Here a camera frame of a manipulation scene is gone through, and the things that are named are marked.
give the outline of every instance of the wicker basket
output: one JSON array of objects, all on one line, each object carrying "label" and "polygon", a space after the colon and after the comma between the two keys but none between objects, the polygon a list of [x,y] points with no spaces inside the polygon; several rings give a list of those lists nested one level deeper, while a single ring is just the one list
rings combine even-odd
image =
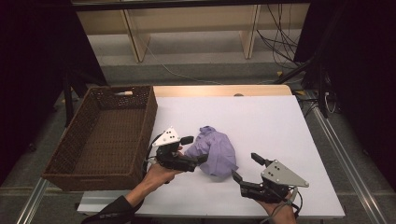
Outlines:
[{"label": "wicker basket", "polygon": [[157,107],[149,86],[89,89],[42,177],[62,190],[134,188]]}]

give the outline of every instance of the purple cloth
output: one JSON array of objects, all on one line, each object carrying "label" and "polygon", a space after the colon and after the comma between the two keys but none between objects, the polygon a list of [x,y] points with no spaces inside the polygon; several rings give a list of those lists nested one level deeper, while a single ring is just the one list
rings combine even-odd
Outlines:
[{"label": "purple cloth", "polygon": [[209,154],[207,162],[200,165],[201,170],[207,175],[227,177],[232,174],[231,170],[239,168],[236,165],[235,150],[227,135],[210,126],[200,128],[195,142],[184,152],[188,157],[203,154]]}]

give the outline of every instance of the sleeve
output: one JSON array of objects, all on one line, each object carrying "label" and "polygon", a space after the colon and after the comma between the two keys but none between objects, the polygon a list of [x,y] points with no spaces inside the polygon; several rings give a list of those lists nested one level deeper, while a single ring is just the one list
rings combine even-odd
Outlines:
[{"label": "sleeve", "polygon": [[120,196],[98,214],[82,220],[81,224],[124,224],[134,219],[134,213],[142,203],[143,201],[137,207],[132,207],[124,196]]}]

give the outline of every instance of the hand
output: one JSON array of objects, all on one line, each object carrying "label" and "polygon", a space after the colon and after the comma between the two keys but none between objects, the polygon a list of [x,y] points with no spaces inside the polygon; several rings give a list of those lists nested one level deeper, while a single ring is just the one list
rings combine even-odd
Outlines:
[{"label": "hand", "polygon": [[[291,193],[289,192],[286,199],[291,197]],[[295,224],[296,219],[294,217],[293,208],[290,205],[281,203],[265,203],[261,201],[256,201],[259,205],[261,205],[269,216],[272,216],[272,220],[275,224]]]},{"label": "hand", "polygon": [[156,190],[164,183],[173,180],[175,175],[180,173],[182,173],[182,171],[167,169],[162,167],[160,164],[152,164],[142,182],[132,189],[125,196],[125,199],[131,206],[135,207],[152,191]]}]

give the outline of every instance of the table surface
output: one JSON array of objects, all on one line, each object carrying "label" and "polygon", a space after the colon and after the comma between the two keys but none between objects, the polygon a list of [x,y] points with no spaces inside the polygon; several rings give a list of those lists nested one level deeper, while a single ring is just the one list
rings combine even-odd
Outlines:
[{"label": "table surface", "polygon": [[[228,135],[245,181],[261,183],[265,167],[250,158],[256,152],[279,160],[309,182],[299,188],[306,218],[339,218],[344,211],[320,159],[303,113],[287,86],[155,87],[158,112],[151,140],[173,126],[179,136],[212,126]],[[233,97],[236,93],[244,97]],[[127,190],[87,191],[79,212],[100,211]],[[253,200],[240,195],[231,177],[221,179],[194,173],[178,175],[151,193],[137,211],[141,217],[246,217],[265,216]]]}]

